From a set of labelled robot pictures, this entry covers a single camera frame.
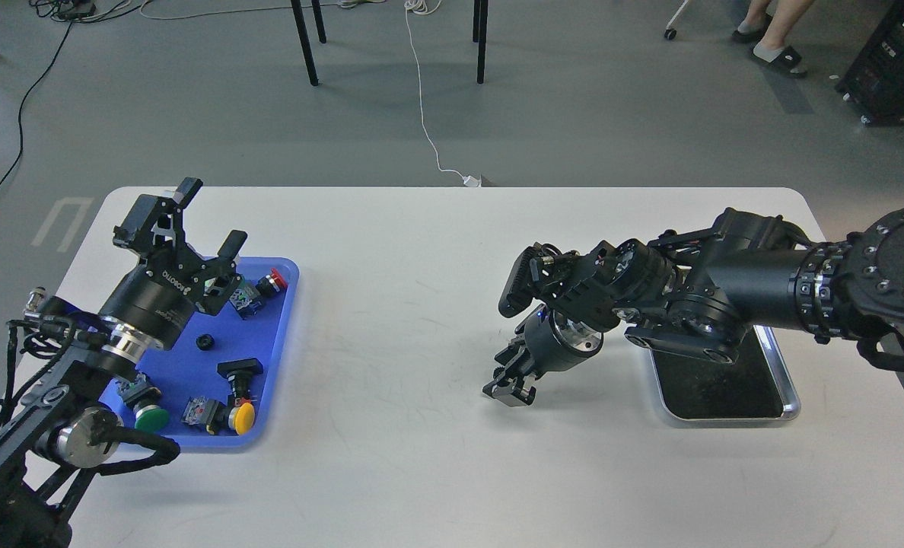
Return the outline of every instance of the chair leg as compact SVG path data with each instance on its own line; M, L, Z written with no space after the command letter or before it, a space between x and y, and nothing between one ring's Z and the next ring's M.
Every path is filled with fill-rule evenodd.
M686 8L689 7L689 1L691 1L691 0L684 0L682 2L681 6L679 6L679 10L675 11L675 15L672 15L672 18L670 20L668 20L668 24L665 25L665 30L672 29L672 25L675 24L675 20L677 20L677 18L681 17L682 11L685 11Z
M303 6L300 0L289 1L293 8L293 18L296 20L296 34L300 35L300 49L303 50L303 62L307 63L307 75L310 77L310 86L316 86L317 67L314 65L314 52L310 51L310 38L307 36L307 24L303 21Z
M479 0L473 0L473 42L479 42Z
M323 30L323 14L320 13L320 0L310 0L310 6L314 8L314 21L317 22L317 39L320 44L327 43L327 34Z
M476 67L476 83L486 80L486 20L489 15L489 0L479 0L479 66Z

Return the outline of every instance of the robotic arm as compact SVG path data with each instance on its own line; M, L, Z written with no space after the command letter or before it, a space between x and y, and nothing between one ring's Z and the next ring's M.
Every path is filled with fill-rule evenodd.
M173 440L122 427L98 398L112 379L133 381L148 348L173 347L196 310L218 314L242 279L235 260L246 233L230 232L218 257L209 260L185 243L182 212L201 187L201 180L186 178L171 197L138 198L114 228L114 245L138 254L138 266L100 313L83 312L56 296L44 299L38 290L24 319L9 323L7 387L0 400L0 548L68 546L70 515L94 476L167 464L180 452ZM27 351L49 361L14 393L20 328L27 343L35 343ZM13 416L20 403L24 408ZM121 443L154 453L104 464ZM28 451L58 465L35 489L24 482ZM62 499L49 503L72 476Z
M601 350L620 322L654 351L733 364L752 325L804 330L820 344L857 341L871 365L904 371L877 344L894 334L904 353L904 209L844 242L810 242L781 216L727 208L712 228L672 230L643 244L602 241L590 253L534 244L520 254L498 303L511 318L541 301L496 355L483 392L530 405L528 378L567 371Z

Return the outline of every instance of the cable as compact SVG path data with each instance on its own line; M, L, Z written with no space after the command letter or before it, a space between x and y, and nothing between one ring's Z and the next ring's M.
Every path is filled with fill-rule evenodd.
M132 11L138 10L140 6L135 6L128 11L124 11L124 13L111 15L114 11L124 10L130 4L133 3L133 0L120 0L115 6L102 14L84 14L83 17L65 17L66 14L70 13L77 8L77 5L73 5L70 3L69 8L63 8L63 3L65 0L27 0L27 3L30 7L36 9L36 15L39 18L51 18L52 21L58 22L75 22L76 24L96 24L96 22L104 22L115 20L115 18L122 17L123 15L132 13Z
M435 7L431 10L428 9L428 4L425 3L425 0L404 0L404 11L416 15L431 15L435 13L435 10L438 10L439 6L442 5L442 0L438 0L438 3L435 4Z
M428 135L428 128L425 128L425 99L424 94L422 93L422 64L418 61L418 52L415 51L415 42L411 38L411 24L408 22L408 13L416 13L416 11L413 11L413 5L418 4L419 2L422 5L425 3L424 0L406 0L406 2L404 2L404 24L408 27L408 43L411 44L411 53L415 56L415 69L418 70L418 109L422 114L422 131L425 132L425 139L428 139L431 149L435 151L435 166L438 166L438 170L446 174L458 174L458 176L462 177L462 180L465 181L466 176L459 173L458 170L443 169L441 160L438 159L438 147L435 146L434 140L431 140L431 136ZM438 10L438 6L435 6L434 10L428 11L428 13L434 13L435 10Z
M243 14L246 11L271 11L271 10L289 10L291 6L272 6L267 8L243 8L240 10L223 10L223 11L206 11L204 14L191 14L191 15L177 15L176 17L163 18L160 15L149 15L145 13L145 6L154 2L154 0L142 0L142 4L139 6L139 13L142 14L142 17L149 18L149 20L154 21L181 21L181 20L190 20L190 18L202 18L206 15L223 15L223 14ZM375 0L339 0L334 4L320 4L320 7L328 7L328 6L338 6L344 9L351 9L357 6L357 4L380 4L383 0L375 1ZM353 4L352 6L344 6L344 4ZM313 6L302 6L303 8L312 8Z
M9 167L9 170L6 171L6 174L4 174L4 176L2 176L2 178L0 179L0 186L2 186L2 184L7 180L9 174L13 173L13 170L16 169L16 165L20 163L20 158L23 158L23 107L25 105L25 101L27 101L29 94L32 93L32 91L36 87L36 84L42 82L43 78L45 78L46 75L49 74L49 70L53 68L53 65L55 65L56 58L58 58L60 50L63 49L63 44L66 43L66 37L70 35L70 29L72 28L73 23L67 25L66 32L63 34L63 39L59 41L59 46L58 48L56 48L56 53L53 53L53 59L49 61L49 66L46 67L46 70L44 70L43 74L41 74L41 76L36 79L32 86L29 86L27 93L25 93L23 96L23 100L20 101L20 113L18 114L18 125L20 125L20 152L18 152L18 154L16 155L16 160L13 160L13 165Z
M388 0L337 0L337 5L345 10L357 8L361 4L383 4Z

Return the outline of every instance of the black slipper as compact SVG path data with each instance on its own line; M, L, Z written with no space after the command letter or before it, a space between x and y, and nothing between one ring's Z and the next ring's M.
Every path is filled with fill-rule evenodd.
M797 65L801 64L804 58L802 58L801 54L797 53L797 50L793 49L792 46L786 46L786 48L780 52L780 55L776 56L776 59L773 59L771 62L760 59L753 52L753 48L750 48L750 58L756 60L760 65L764 65L768 67L768 69L775 70L789 78L803 78L804 76L807 76L806 69L804 69L804 72L793 72Z
M733 31L733 36L730 37L731 40L737 42L738 44L749 44L750 42L759 42L759 39L762 38L762 35L766 34L766 28L769 28L769 22L773 21L773 17L770 14L766 14L764 18L764 24L762 24L762 28L759 30L754 30L753 32L740 32L740 29Z

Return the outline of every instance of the electrical wire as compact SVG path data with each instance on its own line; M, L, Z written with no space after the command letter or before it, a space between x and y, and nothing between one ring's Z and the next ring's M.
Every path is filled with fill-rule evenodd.
M388 0L337 0L337 5L345 10L352 10L361 4L383 4Z
M16 165L20 163L20 159L23 158L23 107L25 105L25 101L27 101L29 94L32 93L35 87L40 82L42 82L43 78L45 78L46 75L49 74L49 70L53 68L53 65L56 64L56 58L59 58L59 52L61 49L63 49L63 44L66 43L66 38L70 35L70 29L72 28L73 23L66 25L66 32L63 34L63 39L59 41L59 46L58 48L56 48L56 53L53 53L53 59L49 61L49 66L47 66L46 70L44 70L44 72L40 74L39 78L36 79L32 86L29 86L27 93L25 93L23 96L23 100L20 101L20 113L18 114L18 125L20 126L20 152L18 152L18 154L16 155L16 160L13 160L13 165L9 166L9 170L7 170L6 174L4 174L4 176L2 176L2 178L0 179L0 186L2 186L3 183L6 183L7 178L9 178L9 174L13 173L13 170L16 169Z
M20 399L23 398L23 395L32 388L39 379L43 377L43 375L48 374L49 370L52 370L53 366L56 363L59 363L59 359L66 354L66 351L69 350L69 347L73 344L73 339L76 337L76 325L73 320L65 317L56 317L51 319L51 323L61 323L66 327L65 336L63 337L63 341L59 344L59 346L41 346L35 347L34 351L30 350L28 346L31 344L30 340L35 336L28 336L25 339L25 344L27 346L24 347L24 352L29 352L30 354L36 357L46 357L52 356L49 358L49 361L40 368L39 371L36 371L32 377L25 381L23 386L20 387L16 392L13 393L11 391L11 386L14 384L14 376L16 375L16 348L17 348L17 327L23 326L25 327L28 323L25 322L10 322L9 323L9 346L6 350L6 393L3 396L2 400L0 400L0 428L6 425L13 417L13 412L16 410L16 406L20 403Z
M406 11L406 13L411 11L411 13L416 15L431 15L434 14L441 5L442 0L438 0L435 7L430 10L428 9L428 4L425 3L425 0L404 0L404 11Z
M425 132L425 139L428 139L428 143L431 145L431 149L435 151L435 166L438 166L438 170L443 174L458 174L459 177L462 177L462 180L466 180L466 176L459 173L458 170L450 170L444 169L442 167L441 160L438 158L438 147L435 146L434 140L431 140L431 136L428 135L428 128L425 128L425 99L424 94L422 93L422 64L418 61L418 52L415 51L415 42L413 38L411 38L411 24L408 22L408 14L430 14L434 13L435 10L438 10L438 6L435 6L434 10L428 11L428 13L416 13L414 10L414 6L418 3L424 4L424 0L406 0L404 2L404 24L408 27L408 43L411 44L411 53L415 56L415 69L418 70L418 109L422 115L422 131Z
M154 21L181 21L181 20L190 20L190 18L202 18L206 15L223 15L223 14L243 14L247 13L247 11L271 11L271 10L289 10L292 6L272 6L272 7L264 7L264 8L242 8L239 10L222 10L222 11L206 11L204 14L188 14L188 15L175 15L175 17L161 17L160 15L149 15L145 13L145 6L154 2L154 0L142 0L142 4L139 6L140 9L138 12L142 15L142 17L149 18L149 20ZM384 2L384 0L339 0L333 4L320 4L321 8L329 7L329 6L338 6L344 9L351 9L357 7L359 4L380 4ZM313 6L302 6L303 8L312 8Z
M80 14L73 14L72 17L66 17L66 15L70 14L77 6L71 4L69 8L63 8L65 0L27 0L27 3L30 7L36 9L36 15L39 18L51 18L52 21L75 22L76 24L96 24L96 22L111 21L140 8L140 6L135 6L131 10L123 11L121 14L111 15L114 11L124 10L133 3L133 0L120 0L113 8L102 14L85 14L82 15L82 17Z

